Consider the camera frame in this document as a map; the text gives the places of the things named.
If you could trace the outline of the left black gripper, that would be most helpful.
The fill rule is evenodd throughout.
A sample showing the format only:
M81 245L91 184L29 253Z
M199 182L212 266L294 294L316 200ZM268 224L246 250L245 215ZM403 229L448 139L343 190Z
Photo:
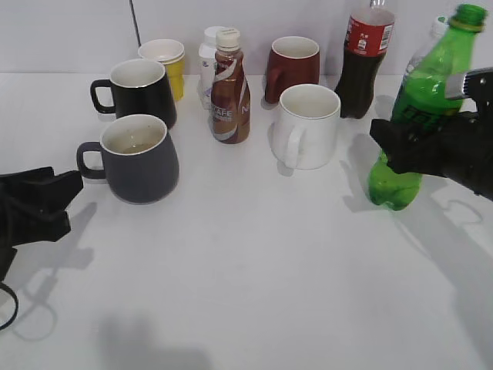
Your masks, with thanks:
M78 170L55 175L47 166L1 175L1 281L14 261L16 246L56 242L71 231L65 209L82 189Z

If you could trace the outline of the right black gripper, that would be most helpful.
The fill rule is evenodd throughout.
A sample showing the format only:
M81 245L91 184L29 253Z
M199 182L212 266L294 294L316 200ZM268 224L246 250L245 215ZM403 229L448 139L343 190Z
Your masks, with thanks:
M474 194L492 199L492 111L463 112L437 132L420 127L371 121L370 136L395 173L444 177Z

